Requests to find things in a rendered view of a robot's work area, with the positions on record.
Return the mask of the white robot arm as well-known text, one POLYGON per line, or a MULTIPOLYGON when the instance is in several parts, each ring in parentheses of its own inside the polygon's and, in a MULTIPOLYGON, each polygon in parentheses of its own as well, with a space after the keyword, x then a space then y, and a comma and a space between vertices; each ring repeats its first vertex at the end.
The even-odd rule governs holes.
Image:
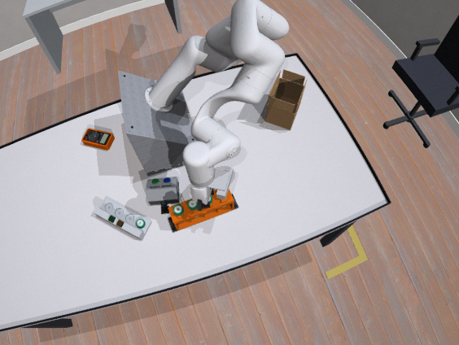
POLYGON ((191 184, 217 189, 219 199, 226 199, 234 169, 223 171, 214 165, 235 155, 241 142, 213 117, 228 102, 260 102, 285 60, 284 51, 272 40, 288 32, 286 19, 260 0, 237 0, 231 15, 210 28, 206 37, 189 37, 162 77, 144 93, 151 108, 167 113, 195 76, 196 65, 223 72, 245 62, 234 83, 201 106, 191 125, 196 142, 182 153, 191 184))

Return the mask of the orange handheld multimeter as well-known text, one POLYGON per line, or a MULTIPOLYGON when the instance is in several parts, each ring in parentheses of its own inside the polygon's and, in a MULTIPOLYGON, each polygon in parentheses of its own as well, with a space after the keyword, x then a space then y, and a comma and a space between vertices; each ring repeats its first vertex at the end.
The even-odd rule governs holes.
POLYGON ((112 133, 97 129, 87 129, 81 140, 87 146, 92 146, 108 151, 114 139, 115 138, 112 133))

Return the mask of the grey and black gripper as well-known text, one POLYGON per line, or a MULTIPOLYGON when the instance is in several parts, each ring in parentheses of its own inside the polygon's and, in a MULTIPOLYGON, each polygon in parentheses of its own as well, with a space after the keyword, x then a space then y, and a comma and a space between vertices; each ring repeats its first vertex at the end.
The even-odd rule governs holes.
POLYGON ((214 195, 213 188, 209 187, 197 187, 193 184, 190 185, 191 197, 194 203, 198 202, 197 211, 202 211, 203 208, 210 208, 210 203, 208 202, 210 195, 214 195), (201 199, 201 200, 200 200, 201 199), (205 206, 207 204, 207 206, 205 206))

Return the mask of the brown cardboard box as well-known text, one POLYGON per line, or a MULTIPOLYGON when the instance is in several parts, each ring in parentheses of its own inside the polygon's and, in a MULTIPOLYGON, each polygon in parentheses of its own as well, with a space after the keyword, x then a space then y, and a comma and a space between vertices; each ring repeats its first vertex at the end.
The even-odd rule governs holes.
POLYGON ((279 79, 280 72, 273 84, 273 91, 271 89, 269 92, 265 121, 291 130, 307 80, 304 85, 305 76, 285 69, 283 69, 282 78, 279 79))

